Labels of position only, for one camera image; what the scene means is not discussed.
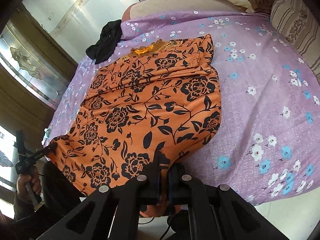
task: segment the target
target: metal bolt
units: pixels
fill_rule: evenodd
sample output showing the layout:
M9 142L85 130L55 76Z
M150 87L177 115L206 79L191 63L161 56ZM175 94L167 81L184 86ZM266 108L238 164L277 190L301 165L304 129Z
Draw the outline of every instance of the metal bolt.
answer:
M184 181L190 181L191 179L192 179L192 177L188 174L185 174L182 176L182 180L184 180Z
M146 175L139 175L137 177L137 181L145 181L147 179L147 176Z
M230 187L227 184L221 184L220 185L220 189L222 191L228 191L230 189Z
M103 185L103 186L101 186L100 188L99 188L99 191L101 192L101 193L105 193L105 192L107 192L109 190L109 187L107 186L107 185Z

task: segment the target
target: white flower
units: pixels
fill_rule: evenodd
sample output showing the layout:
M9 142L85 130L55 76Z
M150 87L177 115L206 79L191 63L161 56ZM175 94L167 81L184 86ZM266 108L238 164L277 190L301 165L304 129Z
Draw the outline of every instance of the white flower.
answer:
M287 173L288 173L288 169L284 169L280 176L280 179L283 180L287 176Z
M271 180L269 180L269 182L268 182L268 187L273 186L276 183L276 181L278 180L278 178L279 178L279 174L278 173L272 174Z
M289 108L286 107L286 106L284 106L284 107L283 107L283 110L282 110L282 115L283 115L286 119L288 119L288 118L290 117L290 113L291 113L291 111L289 110Z
M263 150L259 144L255 144L252 147L252 154L251 156L254 158L254 161L257 162L262 159Z
M233 59L237 59L237 58L238 58L238 54L236 54L236 53L231 53L230 57L232 57Z
M290 76L297 77L297 74L294 71L290 70Z
M310 188L312 186L312 184L313 184L313 180L310 181L310 183L307 185L307 189Z
M250 195L245 201L247 202L251 202L254 199L253 195Z
M256 89L254 87L248 87L247 92L254 96L256 94Z
M292 78L292 79L290 80L290 82L291 82L292 85L295 85L296 87L299 85L299 84L298 84L298 81L297 81L295 78Z
M273 134L269 135L268 142L269 142L269 145L272 145L273 147L276 146L277 144L276 136L274 136Z
M305 180L301 181L300 186L297 188L297 194L299 194L303 191L303 188L306 185L306 183L307 182Z
M255 60L256 59L256 55L250 54L249 58Z
M279 191L283 188L283 185L282 184L278 184L278 186L276 186L274 189L273 189L273 192L271 193L271 197L275 197L278 195Z
M301 168L301 163L300 163L300 160L297 160L293 166L293 170L294 171L299 171Z
M320 105L319 99L316 96L313 96L313 100L315 101L315 104L318 106Z
M255 141L255 143L262 143L262 142L263 142L263 137L262 137L261 134L256 133L256 134L253 136L253 140Z

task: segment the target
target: floral bedsheet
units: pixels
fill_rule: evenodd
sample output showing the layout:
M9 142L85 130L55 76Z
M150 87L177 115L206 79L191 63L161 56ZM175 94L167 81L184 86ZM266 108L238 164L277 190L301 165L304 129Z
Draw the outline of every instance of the floral bedsheet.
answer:
M158 39L211 34L222 122L216 136L184 162L205 184L229 184L254 205L320 186L320 86L296 50L263 14L171 12L122 23L108 62L85 58L49 126L66 134L98 69Z

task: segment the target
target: hand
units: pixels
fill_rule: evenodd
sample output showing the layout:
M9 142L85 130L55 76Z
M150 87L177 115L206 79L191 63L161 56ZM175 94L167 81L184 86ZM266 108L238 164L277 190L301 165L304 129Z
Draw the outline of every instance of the hand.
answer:
M33 191L37 194L40 195L42 187L40 184L40 179L39 179L39 173L36 168L36 166L33 167L33 174L32 176L30 175L19 175L18 181L17 181L17 192L18 192L18 197L21 200L24 201L31 201L31 198L29 196L29 193L26 188L26 184L31 182L33 184Z

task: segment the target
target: floor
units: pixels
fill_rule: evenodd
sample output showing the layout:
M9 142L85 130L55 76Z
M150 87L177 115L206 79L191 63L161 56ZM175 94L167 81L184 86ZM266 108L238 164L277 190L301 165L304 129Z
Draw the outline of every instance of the floor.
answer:
M256 209L290 240L306 240L320 220L320 188L293 198L264 203ZM143 218L140 223L149 220ZM139 225L138 240L159 240L168 227L166 221L166 217L161 217ZM164 239L173 233L170 229Z

